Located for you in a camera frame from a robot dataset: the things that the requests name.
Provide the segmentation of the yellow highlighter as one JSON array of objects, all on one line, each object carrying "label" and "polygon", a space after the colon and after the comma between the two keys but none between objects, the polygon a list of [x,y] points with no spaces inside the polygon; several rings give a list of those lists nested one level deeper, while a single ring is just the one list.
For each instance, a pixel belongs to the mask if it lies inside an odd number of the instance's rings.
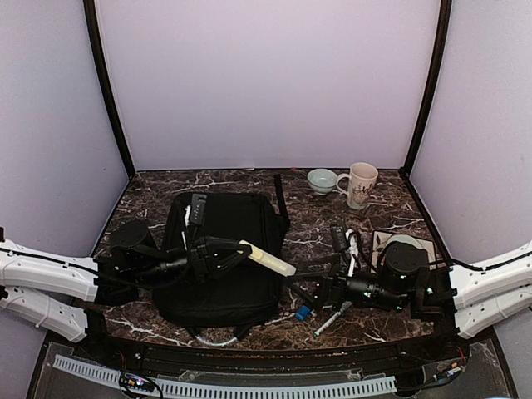
[{"label": "yellow highlighter", "polygon": [[260,264],[265,268],[274,271],[275,273],[278,273],[284,277],[290,277],[294,276],[297,271],[297,269],[292,266],[292,264],[289,264],[284,260],[275,257],[274,255],[260,249],[259,247],[245,240],[240,240],[239,244],[242,244],[244,247],[248,247],[250,249],[250,254],[248,255],[249,259],[252,259],[255,263]]}]

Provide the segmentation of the black student bag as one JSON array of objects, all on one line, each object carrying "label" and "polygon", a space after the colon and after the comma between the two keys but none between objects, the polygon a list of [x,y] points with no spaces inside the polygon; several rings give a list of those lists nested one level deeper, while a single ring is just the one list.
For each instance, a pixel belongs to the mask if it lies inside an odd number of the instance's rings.
[{"label": "black student bag", "polygon": [[226,345],[245,338],[278,310],[283,275],[264,266],[281,261],[290,227],[280,175],[277,203],[258,193],[184,192],[166,220],[162,248],[183,252],[170,286],[152,292],[159,315],[207,346],[204,328],[232,328]]}]

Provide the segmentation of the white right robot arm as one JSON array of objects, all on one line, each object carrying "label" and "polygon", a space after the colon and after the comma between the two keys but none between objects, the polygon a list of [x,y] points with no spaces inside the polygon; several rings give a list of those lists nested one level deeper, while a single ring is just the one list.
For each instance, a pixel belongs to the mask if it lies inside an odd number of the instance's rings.
[{"label": "white right robot arm", "polygon": [[472,338],[531,304],[530,244],[467,264],[437,259],[432,243],[407,234],[374,233],[370,258],[358,232],[336,224],[331,235],[332,255],[313,260],[328,270],[288,278],[288,286],[304,301],[296,313],[299,320],[326,304],[337,314],[350,306],[407,309],[413,319],[451,325],[424,343],[424,353],[440,361],[455,349],[456,335]]}]

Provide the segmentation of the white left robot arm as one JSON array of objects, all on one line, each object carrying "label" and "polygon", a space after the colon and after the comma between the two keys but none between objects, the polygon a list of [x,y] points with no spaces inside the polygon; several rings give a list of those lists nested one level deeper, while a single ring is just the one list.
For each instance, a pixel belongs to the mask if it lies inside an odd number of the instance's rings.
[{"label": "white left robot arm", "polygon": [[207,308],[221,307],[210,299],[221,279],[249,261],[258,249],[257,236],[204,235],[201,230],[207,196],[194,194],[185,219],[171,227],[180,232],[174,248],[156,246],[147,224],[137,219],[111,235],[111,253],[100,258],[68,258],[1,240],[1,306],[72,342],[85,340],[85,349],[99,362],[117,355],[107,337],[104,317],[91,309],[72,308],[49,297],[50,292],[104,306],[134,302],[150,290],[161,316],[191,327]]}]

